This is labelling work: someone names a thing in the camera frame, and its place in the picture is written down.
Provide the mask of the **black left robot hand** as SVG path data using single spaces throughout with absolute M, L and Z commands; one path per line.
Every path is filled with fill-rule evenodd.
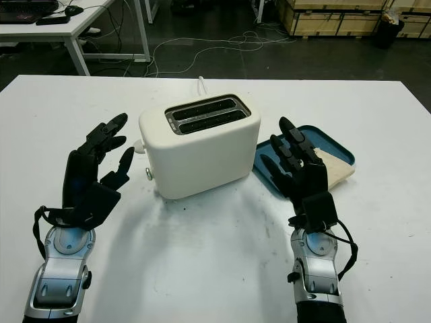
M 129 181 L 128 172 L 135 152 L 133 147 L 125 150 L 116 170 L 98 177 L 99 165 L 106 154 L 125 144 L 127 138 L 117 133 L 127 120 L 127 114 L 121 113 L 108 122 L 101 122 L 67 158 L 62 208 L 75 213 L 82 221 L 111 212 L 120 199 L 119 188 Z

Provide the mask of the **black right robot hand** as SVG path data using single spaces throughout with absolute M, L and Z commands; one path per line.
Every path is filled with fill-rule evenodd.
M 276 135 L 270 136 L 279 162 L 265 154 L 261 160 L 278 190 L 292 202 L 295 214 L 303 215 L 302 200 L 328 190 L 326 167 L 310 140 L 286 117 L 280 118 L 279 127 L 289 145 Z

